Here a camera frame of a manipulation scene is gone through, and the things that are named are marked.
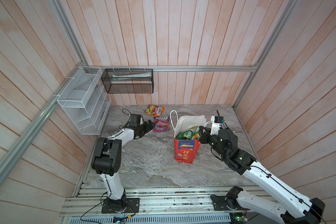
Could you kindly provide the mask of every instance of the white wire basket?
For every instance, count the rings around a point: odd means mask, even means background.
[[[81,134],[99,135],[111,105],[104,86],[95,88],[101,76],[101,68],[81,67],[57,100]]]
[[[102,76],[99,67],[81,67],[57,99],[62,107],[84,108]]]

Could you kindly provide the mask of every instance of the snack bag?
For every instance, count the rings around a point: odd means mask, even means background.
[[[155,127],[153,128],[153,132],[165,132],[169,131],[169,117],[155,117],[153,118],[155,123]]]
[[[183,132],[180,132],[175,139],[177,140],[198,140],[199,136],[199,126],[194,126]]]
[[[164,107],[150,105],[145,111],[146,114],[150,114],[159,117],[164,111]]]

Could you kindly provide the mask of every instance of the metal bar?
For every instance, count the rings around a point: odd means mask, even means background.
[[[77,67],[71,72],[69,77],[73,77],[78,71],[78,66],[81,66],[84,62],[80,62]],[[44,126],[46,121],[49,119],[50,115],[56,109],[58,103],[58,95],[62,93],[64,88],[70,82],[70,78],[67,78],[63,84],[60,86],[58,91],[55,92],[50,100],[46,103],[44,108],[35,117],[35,119],[30,123],[30,125],[24,130],[22,135],[15,141],[11,146],[9,151],[5,154],[4,158],[0,161],[0,187],[6,180],[7,176],[13,170],[15,165],[21,159],[22,155],[25,153],[27,148],[30,146],[31,142],[34,140],[36,135],[40,132],[41,128]]]
[[[87,60],[81,50],[80,45],[78,44],[78,41],[76,39],[75,34],[72,31],[71,25],[67,20],[67,16],[62,8],[62,5],[60,3],[59,0],[50,0],[54,10],[56,11],[57,17],[59,19],[59,21],[61,22],[63,28],[66,31],[66,34],[68,36],[68,38],[70,39],[70,42],[72,43],[73,48],[76,51],[77,56],[79,57],[79,59],[81,60],[81,62],[84,62],[85,64],[82,66],[87,65]]]
[[[275,45],[276,41],[278,40],[279,36],[281,35],[282,31],[284,30],[285,26],[287,25],[289,19],[293,15],[293,12],[300,4],[300,0],[290,0],[287,7],[285,8],[284,12],[282,13],[278,24],[274,28],[273,33],[271,34],[269,41],[267,42],[263,52],[261,53],[258,62],[256,64],[256,70],[248,77],[246,80],[242,90],[240,91],[235,104],[233,105],[234,108],[237,108],[242,101],[245,93],[247,92],[249,86],[251,85],[253,79],[255,78],[256,74],[259,72],[260,67],[264,64],[264,61],[268,57],[270,51],[272,50],[273,46]]]
[[[100,66],[101,69],[153,69],[154,72],[253,72],[255,66]]]

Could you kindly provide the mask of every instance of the black wire basket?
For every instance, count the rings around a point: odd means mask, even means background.
[[[152,69],[105,69],[101,80],[107,93],[153,93]]]

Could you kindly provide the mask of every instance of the bag handle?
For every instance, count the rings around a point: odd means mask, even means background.
[[[172,127],[173,127],[173,130],[175,131],[175,128],[174,128],[174,125],[173,125],[173,121],[172,121],[172,118],[171,118],[171,116],[172,116],[172,112],[175,112],[175,114],[177,115],[177,123],[178,123],[178,114],[177,114],[177,111],[176,110],[172,110],[171,112],[170,112],[170,114],[169,114],[169,117],[170,117],[170,123],[172,124]]]

